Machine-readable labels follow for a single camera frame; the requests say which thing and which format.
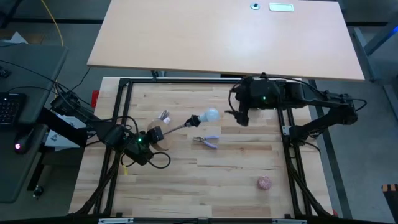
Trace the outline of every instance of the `small pink ball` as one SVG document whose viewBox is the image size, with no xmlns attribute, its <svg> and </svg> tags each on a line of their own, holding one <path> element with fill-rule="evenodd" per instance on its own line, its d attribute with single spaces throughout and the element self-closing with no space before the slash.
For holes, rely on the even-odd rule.
<svg viewBox="0 0 398 224">
<path fill-rule="evenodd" d="M 267 176 L 262 176 L 259 178 L 259 180 L 257 181 L 257 185 L 259 186 L 259 188 L 261 190 L 268 190 L 271 188 L 272 185 L 272 181 L 270 180 L 269 177 Z"/>
</svg>

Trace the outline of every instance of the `floor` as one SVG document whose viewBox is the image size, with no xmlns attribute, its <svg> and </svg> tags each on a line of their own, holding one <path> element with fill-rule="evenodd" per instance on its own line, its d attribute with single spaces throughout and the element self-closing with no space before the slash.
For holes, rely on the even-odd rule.
<svg viewBox="0 0 398 224">
<path fill-rule="evenodd" d="M 8 10 L 14 1 L 0 0 L 0 9 Z M 103 19 L 110 0 L 46 0 L 48 7 L 56 18 L 63 19 Z M 386 21 L 398 11 L 397 0 L 349 0 L 343 1 L 347 21 Z M 39 0 L 24 1 L 18 8 L 16 17 L 47 18 Z M 69 54 L 58 81 L 66 86 L 76 85 L 86 70 L 86 62 L 91 52 L 100 25 L 96 24 L 60 24 L 65 45 Z M 46 34 L 43 44 L 60 44 L 53 24 L 9 24 L 8 29 L 21 32 Z M 377 33 L 378 27 L 362 27 L 368 40 Z M 398 35 L 391 37 L 371 57 L 380 74 L 393 77 L 398 74 Z M 90 101 L 91 92 L 100 88 L 104 76 L 149 77 L 149 71 L 116 70 L 92 68 L 82 86 L 76 93 L 84 100 Z M 207 76 L 218 77 L 218 74 L 170 73 L 169 76 Z M 348 201 L 353 218 L 360 220 L 394 222 L 381 191 L 382 184 L 396 184 L 396 139 L 398 123 L 394 117 L 383 89 L 369 82 L 337 82 L 317 80 L 321 90 L 337 93 L 349 93 L 353 97 L 364 98 L 368 106 L 359 112 L 359 121 L 351 126 L 334 126 L 330 128 L 331 138 L 336 151 Z M 316 112 L 311 109 L 313 118 Z M 318 141 L 322 150 L 322 162 L 328 183 L 333 208 L 341 214 L 340 203 L 328 163 L 322 138 Z M 72 193 L 78 173 L 81 157 L 75 156 L 75 165 L 47 167 L 40 180 L 45 187 L 45 194 L 39 199 L 32 198 L 31 193 L 20 194 L 16 203 L 0 204 L 0 220 L 35 218 L 64 215 L 72 199 Z"/>
</svg>

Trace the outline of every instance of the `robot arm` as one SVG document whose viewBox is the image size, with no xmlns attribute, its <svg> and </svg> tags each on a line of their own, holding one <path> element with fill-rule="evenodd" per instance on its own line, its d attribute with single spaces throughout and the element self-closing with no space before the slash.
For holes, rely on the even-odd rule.
<svg viewBox="0 0 398 224">
<path fill-rule="evenodd" d="M 107 122 L 112 119 L 99 119 L 92 112 L 80 106 L 78 97 L 72 92 L 60 93 L 59 96 L 51 102 L 51 106 L 53 110 L 60 115 L 76 117 L 81 122 L 94 129 L 98 139 L 102 143 L 111 147 L 118 153 L 125 153 L 126 156 L 142 166 L 151 160 L 154 155 L 149 149 L 150 143 L 157 143 L 164 138 L 158 126 L 148 132 L 141 131 L 138 133 L 137 129 L 137 133 L 134 134 L 120 124 Z"/>
<path fill-rule="evenodd" d="M 253 77 L 242 79 L 240 85 L 235 85 L 230 92 L 236 93 L 235 98 L 240 102 L 239 111 L 231 107 L 232 110 L 226 112 L 234 115 L 242 126 L 248 125 L 248 111 L 251 108 L 286 110 L 308 105 L 330 108 L 328 114 L 321 118 L 289 128 L 290 140 L 296 143 L 334 124 L 353 124 L 358 120 L 353 99 L 349 95 L 321 92 L 306 83 L 269 80 L 263 75 L 258 80 Z"/>
</svg>

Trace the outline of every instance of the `wooden tabletop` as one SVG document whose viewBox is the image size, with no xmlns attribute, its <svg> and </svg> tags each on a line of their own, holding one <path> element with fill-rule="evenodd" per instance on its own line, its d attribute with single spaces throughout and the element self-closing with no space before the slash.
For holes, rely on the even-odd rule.
<svg viewBox="0 0 398 224">
<path fill-rule="evenodd" d="M 112 0 L 88 65 L 364 80 L 337 2 L 253 2 Z"/>
<path fill-rule="evenodd" d="M 104 119 L 111 117 L 118 83 L 119 78 L 103 79 L 95 115 Z M 282 218 L 286 213 L 293 214 L 277 113 L 275 110 L 251 111 L 249 126 L 238 125 L 233 116 L 224 113 L 229 109 L 230 88 L 229 84 L 134 84 L 129 115 L 137 120 L 139 130 L 146 130 L 163 110 L 170 111 L 170 127 L 184 123 L 192 114 L 200 114 L 208 107 L 218 109 L 221 120 L 172 133 L 174 141 L 166 151 L 172 161 L 166 169 L 134 164 L 128 169 L 128 175 L 124 175 L 120 166 L 113 214 L 174 218 Z M 233 100 L 233 105 L 237 108 L 238 102 Z M 310 121 L 307 107 L 293 112 L 296 124 Z M 208 135 L 220 136 L 219 141 L 213 142 L 218 145 L 217 150 L 192 141 L 195 136 Z M 97 187 L 104 152 L 105 146 L 101 143 L 85 149 L 71 212 L 77 211 Z M 301 147 L 301 152 L 308 188 L 331 212 L 319 153 L 307 146 Z M 124 157 L 124 163 L 130 162 Z M 164 166 L 167 160 L 156 155 L 152 162 Z M 272 181 L 269 190 L 257 187 L 258 178 L 264 175 Z"/>
</svg>

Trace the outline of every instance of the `white light bulb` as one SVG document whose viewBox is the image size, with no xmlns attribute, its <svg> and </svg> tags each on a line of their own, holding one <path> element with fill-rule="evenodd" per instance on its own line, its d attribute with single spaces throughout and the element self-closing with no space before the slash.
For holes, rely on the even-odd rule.
<svg viewBox="0 0 398 224">
<path fill-rule="evenodd" d="M 216 108 L 208 108 L 207 111 L 199 116 L 201 122 L 212 122 L 220 120 L 220 114 Z"/>
</svg>

